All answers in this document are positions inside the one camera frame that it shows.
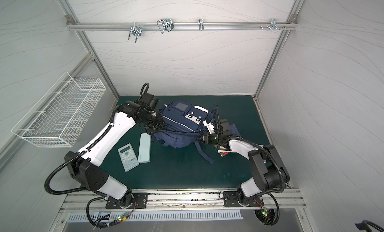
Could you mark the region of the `navy blue student backpack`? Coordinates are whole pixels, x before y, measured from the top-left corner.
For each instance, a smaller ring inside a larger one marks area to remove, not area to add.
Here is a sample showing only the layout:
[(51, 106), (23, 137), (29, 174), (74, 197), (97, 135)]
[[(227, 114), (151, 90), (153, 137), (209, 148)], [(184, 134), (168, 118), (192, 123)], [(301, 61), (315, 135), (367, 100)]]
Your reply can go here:
[[(153, 142), (158, 142), (164, 147), (172, 147), (174, 149), (194, 144), (202, 157), (210, 164), (214, 163), (214, 160), (203, 152), (200, 137), (204, 132), (207, 132), (203, 125), (204, 120), (220, 120), (217, 105), (208, 110), (186, 101), (175, 101), (163, 105), (158, 112), (162, 114), (165, 122), (162, 130), (152, 135)], [(233, 130), (235, 126), (230, 125), (230, 128), (233, 132), (230, 138), (239, 138), (239, 132)]]

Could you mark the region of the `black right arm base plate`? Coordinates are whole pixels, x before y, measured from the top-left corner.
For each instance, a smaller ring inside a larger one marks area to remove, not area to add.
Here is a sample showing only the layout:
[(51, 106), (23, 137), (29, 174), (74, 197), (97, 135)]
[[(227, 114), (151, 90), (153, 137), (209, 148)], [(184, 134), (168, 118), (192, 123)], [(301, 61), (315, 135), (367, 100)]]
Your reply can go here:
[(224, 207), (226, 208), (237, 208), (237, 207), (256, 207), (263, 208), (264, 201), (262, 197), (258, 197), (256, 195), (251, 197), (246, 197), (246, 195), (240, 191), (220, 191), (219, 199), (224, 202)]

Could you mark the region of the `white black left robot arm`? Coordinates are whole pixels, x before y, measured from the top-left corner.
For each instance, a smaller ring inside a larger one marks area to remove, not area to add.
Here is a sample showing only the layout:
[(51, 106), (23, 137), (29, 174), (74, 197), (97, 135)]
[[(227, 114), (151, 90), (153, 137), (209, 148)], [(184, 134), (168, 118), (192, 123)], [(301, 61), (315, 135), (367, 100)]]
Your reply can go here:
[(117, 200), (121, 207), (129, 207), (134, 200), (132, 190), (101, 169), (104, 159), (122, 138), (136, 124), (142, 125), (147, 133), (160, 130), (163, 117), (156, 112), (158, 98), (149, 93), (142, 93), (135, 101), (126, 101), (117, 106), (109, 123), (78, 153), (68, 152), (65, 161), (73, 179), (87, 190), (101, 196)]

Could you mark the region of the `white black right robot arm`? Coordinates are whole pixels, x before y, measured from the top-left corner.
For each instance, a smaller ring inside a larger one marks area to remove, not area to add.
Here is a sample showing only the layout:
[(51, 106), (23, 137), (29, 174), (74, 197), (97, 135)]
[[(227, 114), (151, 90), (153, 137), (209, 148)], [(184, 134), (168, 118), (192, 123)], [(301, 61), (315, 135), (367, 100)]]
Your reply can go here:
[(224, 196), (225, 199), (247, 207), (262, 195), (284, 192), (290, 178), (273, 145), (259, 145), (235, 135), (227, 120), (203, 122), (203, 125), (208, 129), (202, 135), (205, 144), (222, 146), (250, 162), (252, 177), (240, 184), (235, 194)]

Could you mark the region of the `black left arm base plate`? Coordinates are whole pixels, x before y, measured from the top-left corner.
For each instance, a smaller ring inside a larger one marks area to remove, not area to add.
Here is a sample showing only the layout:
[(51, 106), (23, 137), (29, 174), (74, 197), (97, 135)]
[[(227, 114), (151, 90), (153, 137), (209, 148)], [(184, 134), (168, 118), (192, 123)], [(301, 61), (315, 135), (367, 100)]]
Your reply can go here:
[(121, 200), (108, 197), (106, 209), (145, 209), (147, 207), (148, 195), (148, 193), (131, 193), (128, 197)]

